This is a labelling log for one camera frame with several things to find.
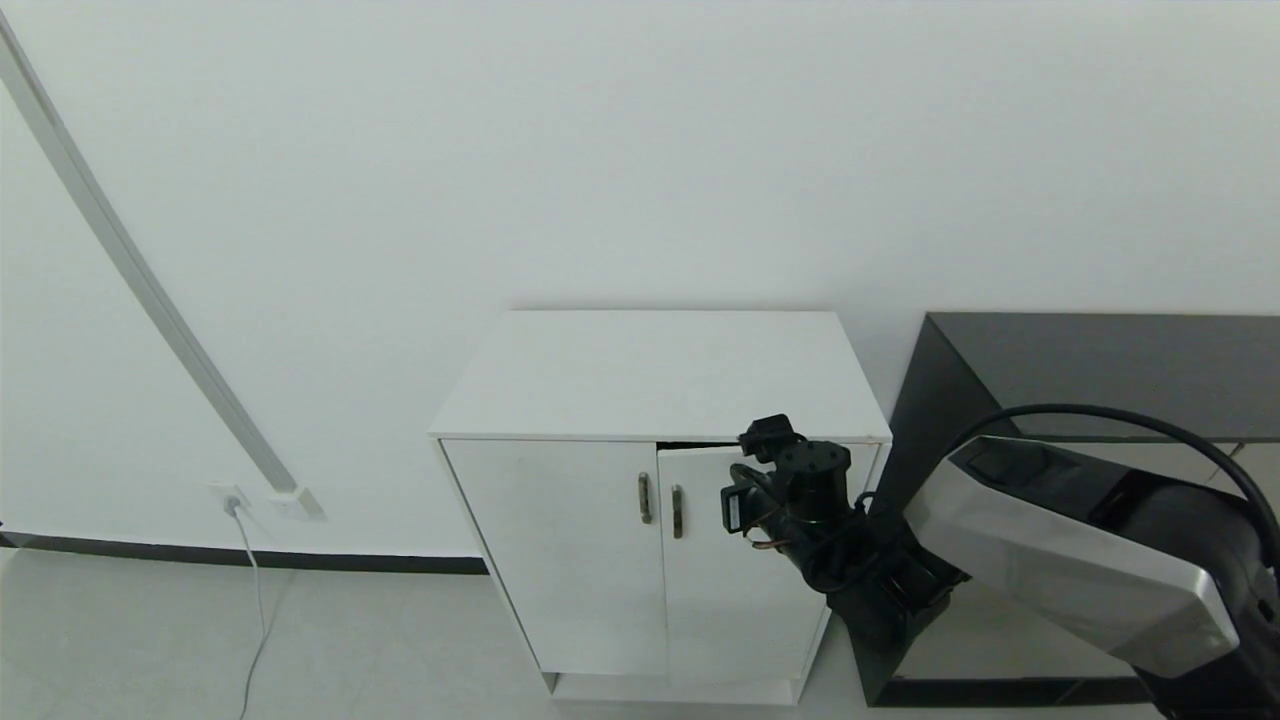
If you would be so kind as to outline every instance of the cabinet door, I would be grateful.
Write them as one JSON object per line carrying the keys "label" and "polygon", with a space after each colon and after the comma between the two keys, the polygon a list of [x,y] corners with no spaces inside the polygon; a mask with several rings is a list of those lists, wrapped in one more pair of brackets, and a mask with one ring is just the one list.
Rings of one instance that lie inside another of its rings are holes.
{"label": "cabinet door", "polygon": [[[865,486],[876,446],[850,450],[850,497],[855,497]],[[826,619],[826,597],[805,585],[791,561],[724,532],[719,491],[732,482],[733,462],[759,468],[736,447],[658,454],[672,683],[801,678]],[[680,538],[672,507],[677,488]]]}
{"label": "cabinet door", "polygon": [[[445,439],[443,447],[539,667],[664,674],[654,446]],[[640,473],[650,478],[648,524]]]}

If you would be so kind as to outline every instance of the electrical outlet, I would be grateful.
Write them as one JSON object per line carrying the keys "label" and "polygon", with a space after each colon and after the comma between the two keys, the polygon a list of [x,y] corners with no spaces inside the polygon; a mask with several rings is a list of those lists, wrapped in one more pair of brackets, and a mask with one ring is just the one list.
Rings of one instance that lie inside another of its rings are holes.
{"label": "electrical outlet", "polygon": [[243,492],[241,492],[239,486],[233,486],[230,483],[209,483],[205,487],[207,487],[209,492],[218,498],[219,510],[224,510],[227,507],[228,497],[239,498],[241,507],[248,509],[248,498],[244,497]]}
{"label": "electrical outlet", "polygon": [[266,498],[275,507],[282,518],[291,520],[324,521],[328,518],[316,496],[307,488],[298,488],[293,492],[276,492]]}

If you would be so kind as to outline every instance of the gray floor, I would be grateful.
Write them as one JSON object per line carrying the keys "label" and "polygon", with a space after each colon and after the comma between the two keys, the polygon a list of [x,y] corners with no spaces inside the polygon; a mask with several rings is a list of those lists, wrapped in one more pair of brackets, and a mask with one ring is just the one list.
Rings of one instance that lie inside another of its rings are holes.
{"label": "gray floor", "polygon": [[[0,717],[234,720],[257,642],[248,569],[3,551]],[[553,703],[488,578],[264,570],[251,719],[1157,717],[1149,707],[867,710],[832,624],[797,708]]]}

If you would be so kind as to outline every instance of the black cable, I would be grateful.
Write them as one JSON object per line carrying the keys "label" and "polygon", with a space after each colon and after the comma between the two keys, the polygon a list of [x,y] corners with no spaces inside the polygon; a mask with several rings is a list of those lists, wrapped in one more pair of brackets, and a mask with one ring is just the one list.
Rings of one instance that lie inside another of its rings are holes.
{"label": "black cable", "polygon": [[[1222,471],[1231,478],[1231,482],[1235,483],[1235,487],[1240,488],[1240,492],[1244,493],[1244,498],[1249,501],[1249,505],[1252,505],[1256,511],[1254,521],[1261,525],[1257,528],[1258,533],[1270,546],[1271,566],[1275,568],[1280,564],[1280,524],[1276,523],[1276,515],[1271,510],[1271,503],[1268,503],[1267,498],[1263,497],[1262,491],[1258,489],[1253,478],[1251,478],[1249,474],[1244,471],[1244,468],[1240,468],[1240,465],[1233,460],[1230,455],[1219,450],[1217,446],[1190,430],[1174,425],[1172,423],[1157,420],[1140,413],[1130,413],[1129,410],[1117,410],[1115,407],[1105,407],[1102,405],[1079,405],[1065,402],[1020,405],[1018,407],[1007,407],[1005,410],[1000,410],[998,413],[992,413],[970,425],[969,429],[960,433],[960,436],[957,436],[950,445],[946,455],[951,455],[961,445],[974,438],[982,428],[992,423],[998,423],[1000,420],[1020,418],[1024,415],[1087,415],[1091,418],[1119,420],[1121,423],[1129,423],[1130,425],[1138,425],[1139,428],[1155,430],[1187,445],[1221,468]],[[1280,578],[1276,578],[1276,584],[1280,585]]]}

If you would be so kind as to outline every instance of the reflective surface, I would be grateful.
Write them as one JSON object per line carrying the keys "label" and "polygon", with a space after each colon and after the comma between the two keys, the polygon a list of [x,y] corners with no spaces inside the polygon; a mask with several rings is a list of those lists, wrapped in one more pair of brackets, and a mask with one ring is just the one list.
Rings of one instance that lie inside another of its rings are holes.
{"label": "reflective surface", "polygon": [[1239,644],[1204,570],[988,488],[950,461],[906,519],[947,562],[1156,675],[1181,675]]}

